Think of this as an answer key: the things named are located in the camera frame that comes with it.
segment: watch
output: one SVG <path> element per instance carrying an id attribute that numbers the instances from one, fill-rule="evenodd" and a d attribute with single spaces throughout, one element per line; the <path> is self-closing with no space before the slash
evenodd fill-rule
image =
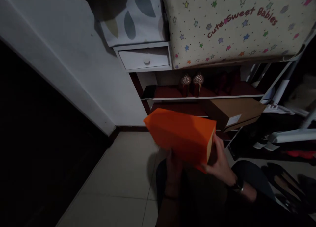
<path id="1" fill-rule="evenodd" d="M 244 181 L 243 179 L 237 177 L 236 183 L 230 187 L 235 192 L 241 192 L 244 189 Z"/>

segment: cardboard box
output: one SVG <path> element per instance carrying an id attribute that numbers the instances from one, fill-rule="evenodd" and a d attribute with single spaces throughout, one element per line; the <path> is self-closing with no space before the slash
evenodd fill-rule
<path id="1" fill-rule="evenodd" d="M 217 129 L 223 132 L 254 123 L 266 107 L 253 98 L 211 99 L 203 106 L 207 115 L 217 121 Z"/>
<path id="2" fill-rule="evenodd" d="M 157 108 L 144 123 L 158 146 L 204 172 L 211 154 L 216 121 Z"/>

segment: dark door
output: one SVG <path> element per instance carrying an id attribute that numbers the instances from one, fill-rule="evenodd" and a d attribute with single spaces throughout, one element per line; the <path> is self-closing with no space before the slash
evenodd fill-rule
<path id="1" fill-rule="evenodd" d="M 55 226 L 109 138 L 0 41 L 1 226 Z"/>

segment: baseboard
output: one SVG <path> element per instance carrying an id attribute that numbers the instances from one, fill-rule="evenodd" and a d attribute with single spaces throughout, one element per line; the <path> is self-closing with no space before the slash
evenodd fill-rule
<path id="1" fill-rule="evenodd" d="M 148 132 L 145 126 L 116 126 L 114 131 L 109 135 L 113 143 L 120 132 Z"/>

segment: white drawer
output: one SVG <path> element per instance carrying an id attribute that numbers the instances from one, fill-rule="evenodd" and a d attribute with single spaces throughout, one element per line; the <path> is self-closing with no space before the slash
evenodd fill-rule
<path id="1" fill-rule="evenodd" d="M 168 47 L 118 52 L 126 70 L 170 65 Z"/>

